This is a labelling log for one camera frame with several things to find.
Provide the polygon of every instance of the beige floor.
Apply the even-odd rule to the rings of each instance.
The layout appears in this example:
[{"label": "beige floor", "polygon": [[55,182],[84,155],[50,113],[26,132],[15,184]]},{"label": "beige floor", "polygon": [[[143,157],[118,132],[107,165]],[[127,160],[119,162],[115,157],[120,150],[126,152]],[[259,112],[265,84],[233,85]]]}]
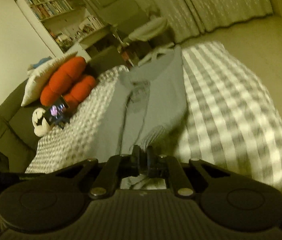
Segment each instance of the beige floor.
[{"label": "beige floor", "polygon": [[187,40],[182,46],[212,40],[221,41],[233,56],[262,79],[282,116],[282,19],[271,16],[220,28]]}]

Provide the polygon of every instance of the metal bolt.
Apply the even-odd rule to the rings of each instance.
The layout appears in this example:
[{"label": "metal bolt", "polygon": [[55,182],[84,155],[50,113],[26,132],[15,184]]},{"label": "metal bolt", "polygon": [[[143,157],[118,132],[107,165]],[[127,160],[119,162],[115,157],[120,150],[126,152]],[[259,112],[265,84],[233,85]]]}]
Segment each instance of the metal bolt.
[{"label": "metal bolt", "polygon": [[194,193],[193,190],[187,187],[178,190],[178,194],[183,197],[191,196],[193,193]]},{"label": "metal bolt", "polygon": [[96,197],[102,196],[106,193],[106,189],[102,187],[94,187],[90,190],[90,193]]}]

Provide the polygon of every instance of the checkered blanket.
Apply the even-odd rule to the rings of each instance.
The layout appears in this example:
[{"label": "checkered blanket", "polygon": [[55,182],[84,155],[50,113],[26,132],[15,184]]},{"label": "checkered blanket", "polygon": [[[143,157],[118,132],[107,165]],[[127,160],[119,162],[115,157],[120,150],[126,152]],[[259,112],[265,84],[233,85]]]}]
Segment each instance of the checkered blanket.
[{"label": "checkered blanket", "polygon": [[[183,67],[188,114],[157,146],[158,153],[182,162],[200,158],[282,191],[282,119],[260,79],[219,42],[183,49]],[[89,157],[85,152],[120,71],[127,69],[102,75],[71,124],[39,141],[27,172],[52,172]]]}]

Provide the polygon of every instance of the phone screen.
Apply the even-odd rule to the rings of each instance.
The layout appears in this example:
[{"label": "phone screen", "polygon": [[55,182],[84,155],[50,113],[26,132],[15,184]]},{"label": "phone screen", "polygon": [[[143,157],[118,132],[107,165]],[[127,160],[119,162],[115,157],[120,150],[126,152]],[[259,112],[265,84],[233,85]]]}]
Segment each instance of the phone screen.
[{"label": "phone screen", "polygon": [[57,101],[44,113],[44,118],[49,125],[58,124],[62,121],[66,110],[69,108],[63,97]]}]

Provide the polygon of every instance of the white plush toy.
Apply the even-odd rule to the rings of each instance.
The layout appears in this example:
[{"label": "white plush toy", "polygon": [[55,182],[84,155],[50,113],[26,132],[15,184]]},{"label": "white plush toy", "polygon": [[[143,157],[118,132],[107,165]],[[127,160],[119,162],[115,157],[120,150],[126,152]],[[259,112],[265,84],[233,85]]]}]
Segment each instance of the white plush toy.
[{"label": "white plush toy", "polygon": [[32,124],[35,127],[35,135],[42,137],[52,130],[54,125],[49,125],[43,114],[46,112],[43,108],[37,108],[32,114]]}]

